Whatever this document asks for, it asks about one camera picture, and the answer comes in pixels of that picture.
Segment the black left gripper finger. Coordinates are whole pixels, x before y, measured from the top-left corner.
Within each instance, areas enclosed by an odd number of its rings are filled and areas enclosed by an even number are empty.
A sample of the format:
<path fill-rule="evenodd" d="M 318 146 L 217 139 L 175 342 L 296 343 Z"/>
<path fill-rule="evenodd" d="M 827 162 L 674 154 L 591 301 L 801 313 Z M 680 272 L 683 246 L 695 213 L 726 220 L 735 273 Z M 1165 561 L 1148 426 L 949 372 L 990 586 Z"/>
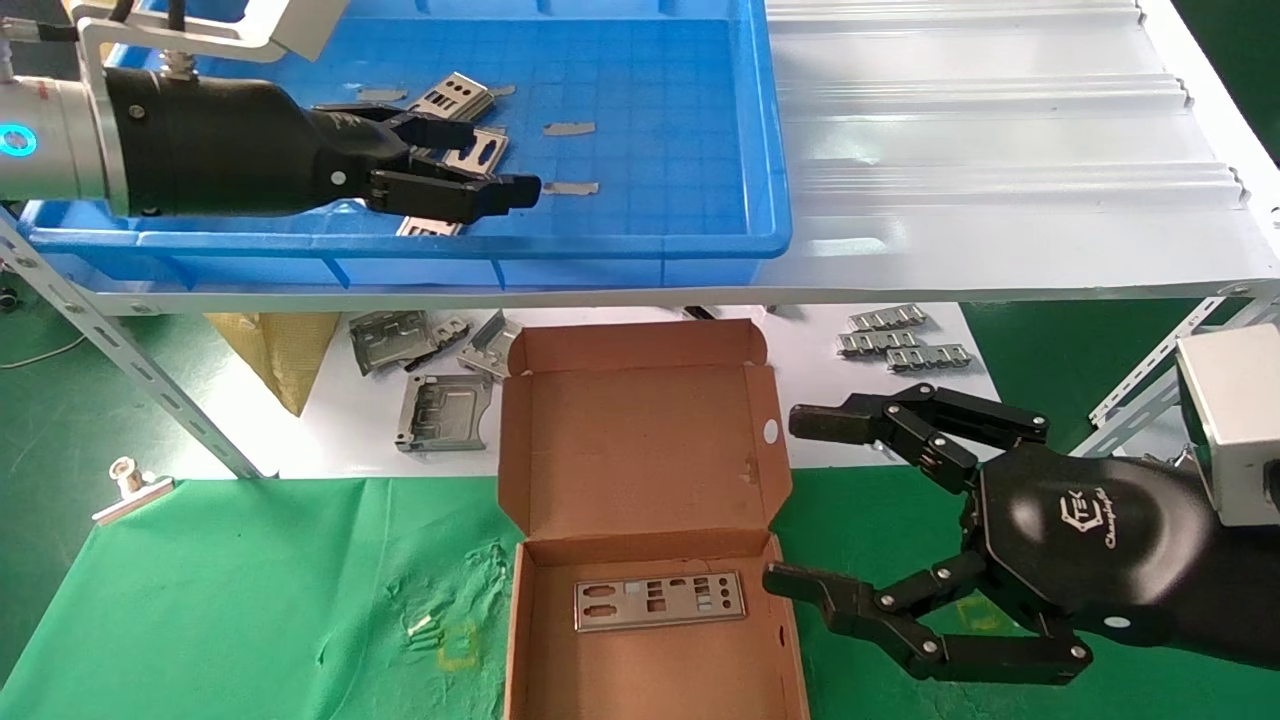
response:
<path fill-rule="evenodd" d="M 471 122 L 444 119 L 385 102 L 323 104 L 312 106 L 312 111 L 335 120 L 365 123 L 416 147 L 466 149 L 475 141 L 476 126 Z"/>
<path fill-rule="evenodd" d="M 428 174 L 375 170 L 365 201 L 372 211 L 470 225 L 535 208 L 541 190 L 536 176 L 477 176 L 447 168 Z"/>

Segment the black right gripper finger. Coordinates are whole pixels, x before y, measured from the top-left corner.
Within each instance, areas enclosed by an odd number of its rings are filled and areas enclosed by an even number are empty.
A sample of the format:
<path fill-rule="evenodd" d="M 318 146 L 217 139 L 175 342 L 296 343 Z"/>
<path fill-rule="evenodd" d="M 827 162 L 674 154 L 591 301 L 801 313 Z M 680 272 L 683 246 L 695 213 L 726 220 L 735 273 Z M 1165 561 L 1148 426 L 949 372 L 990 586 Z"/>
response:
<path fill-rule="evenodd" d="M 1037 413 L 920 383 L 896 395 L 850 395 L 838 406 L 799 404 L 788 432 L 837 445 L 884 445 L 938 487 L 965 495 L 977 487 L 980 461 L 954 437 L 991 448 L 1043 443 L 1050 420 Z"/>
<path fill-rule="evenodd" d="M 995 597 L 995 574 L 968 551 L 884 589 L 832 571 L 769 562 L 765 592 L 818 609 L 826 629 L 870 642 L 918 680 L 1066 685 L 1092 662 L 1088 646 L 1053 615 L 1033 612 L 1029 635 L 937 633 L 922 619 L 975 592 Z"/>

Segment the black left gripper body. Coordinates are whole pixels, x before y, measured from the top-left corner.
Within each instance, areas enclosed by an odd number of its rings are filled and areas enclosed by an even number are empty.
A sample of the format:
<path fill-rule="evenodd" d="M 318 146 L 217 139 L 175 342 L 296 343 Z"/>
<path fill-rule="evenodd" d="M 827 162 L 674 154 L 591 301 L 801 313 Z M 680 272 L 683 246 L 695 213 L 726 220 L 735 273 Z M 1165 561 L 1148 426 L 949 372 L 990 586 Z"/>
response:
<path fill-rule="evenodd" d="M 123 217 L 287 217 L 364 196 L 410 146 L 384 124 L 300 106 L 265 79 L 110 68 Z"/>

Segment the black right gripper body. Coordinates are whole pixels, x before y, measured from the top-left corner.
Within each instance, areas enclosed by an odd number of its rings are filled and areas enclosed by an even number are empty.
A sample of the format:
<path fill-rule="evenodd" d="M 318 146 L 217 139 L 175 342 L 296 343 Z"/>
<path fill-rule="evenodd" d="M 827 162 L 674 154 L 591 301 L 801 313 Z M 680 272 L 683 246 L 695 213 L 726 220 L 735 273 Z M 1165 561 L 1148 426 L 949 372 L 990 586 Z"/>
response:
<path fill-rule="evenodd" d="M 979 591 L 1024 628 L 1277 667 L 1277 528 L 1222 524 L 1193 471 L 1023 445 L 968 507 Z"/>

